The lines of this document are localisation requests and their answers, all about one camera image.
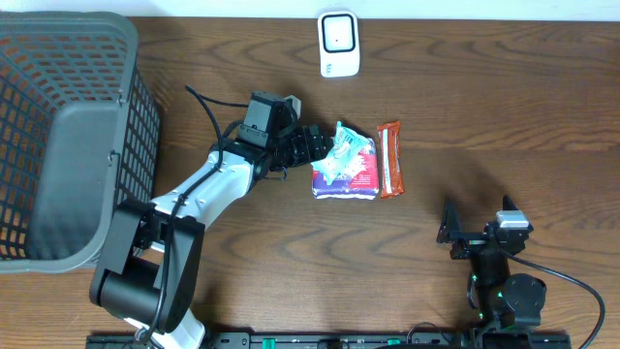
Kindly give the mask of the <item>teal wet wipes pack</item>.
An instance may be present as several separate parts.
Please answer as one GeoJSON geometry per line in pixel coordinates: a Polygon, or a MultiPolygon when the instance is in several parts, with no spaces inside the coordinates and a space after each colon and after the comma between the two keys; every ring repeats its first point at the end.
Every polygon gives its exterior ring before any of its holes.
{"type": "Polygon", "coordinates": [[[336,179],[352,179],[365,169],[358,158],[370,140],[356,131],[344,126],[341,121],[336,124],[333,148],[320,161],[312,163],[313,169],[324,176],[325,183],[331,185],[336,179]]]}

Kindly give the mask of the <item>red purple snack pack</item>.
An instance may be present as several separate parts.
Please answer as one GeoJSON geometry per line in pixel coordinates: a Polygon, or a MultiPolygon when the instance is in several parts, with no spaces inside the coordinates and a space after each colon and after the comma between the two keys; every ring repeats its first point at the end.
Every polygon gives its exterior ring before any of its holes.
{"type": "Polygon", "coordinates": [[[376,145],[372,139],[348,164],[343,172],[328,184],[325,175],[313,171],[312,194],[315,199],[374,200],[380,190],[376,145]]]}

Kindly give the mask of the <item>red snack bar wrapper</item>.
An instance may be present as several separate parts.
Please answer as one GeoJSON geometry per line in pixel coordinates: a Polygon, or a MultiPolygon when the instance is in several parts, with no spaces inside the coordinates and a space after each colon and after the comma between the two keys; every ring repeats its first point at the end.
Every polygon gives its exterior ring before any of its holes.
{"type": "Polygon", "coordinates": [[[382,199],[397,197],[405,192],[399,163],[400,127],[399,121],[389,122],[377,127],[382,161],[382,199]]]}

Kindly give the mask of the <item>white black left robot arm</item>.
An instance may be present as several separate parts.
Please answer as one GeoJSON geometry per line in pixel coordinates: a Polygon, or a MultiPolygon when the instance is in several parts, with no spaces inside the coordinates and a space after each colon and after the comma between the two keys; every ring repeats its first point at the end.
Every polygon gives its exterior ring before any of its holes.
{"type": "Polygon", "coordinates": [[[206,162],[168,194],[123,201],[113,214],[89,290],[92,303],[136,327],[90,336],[89,348],[200,348],[206,327],[190,310],[206,229],[270,172],[326,158],[333,138],[299,122],[301,102],[255,92],[206,162]]]}

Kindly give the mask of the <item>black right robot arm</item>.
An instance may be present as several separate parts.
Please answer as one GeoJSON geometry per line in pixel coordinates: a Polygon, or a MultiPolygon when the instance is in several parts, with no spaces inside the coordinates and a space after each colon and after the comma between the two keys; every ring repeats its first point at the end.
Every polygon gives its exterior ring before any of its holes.
{"type": "Polygon", "coordinates": [[[437,241],[451,246],[453,260],[471,263],[468,302],[493,329],[531,330],[541,324],[546,284],[530,274],[512,273],[509,266],[532,232],[509,196],[503,197],[495,219],[473,233],[462,230],[454,203],[445,203],[437,241]]]}

